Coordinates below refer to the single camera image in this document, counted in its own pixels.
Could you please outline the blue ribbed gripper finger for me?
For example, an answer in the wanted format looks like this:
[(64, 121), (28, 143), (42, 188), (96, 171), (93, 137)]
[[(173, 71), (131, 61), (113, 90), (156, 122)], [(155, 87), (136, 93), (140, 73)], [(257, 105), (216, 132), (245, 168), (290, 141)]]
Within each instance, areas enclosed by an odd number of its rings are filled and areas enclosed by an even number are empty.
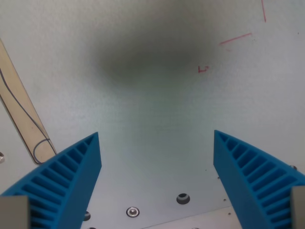
[(27, 196), (33, 229), (79, 229), (102, 167), (97, 132), (25, 175), (2, 196)]
[(290, 229), (292, 187), (304, 174), (231, 135), (214, 131), (213, 165), (243, 229)]

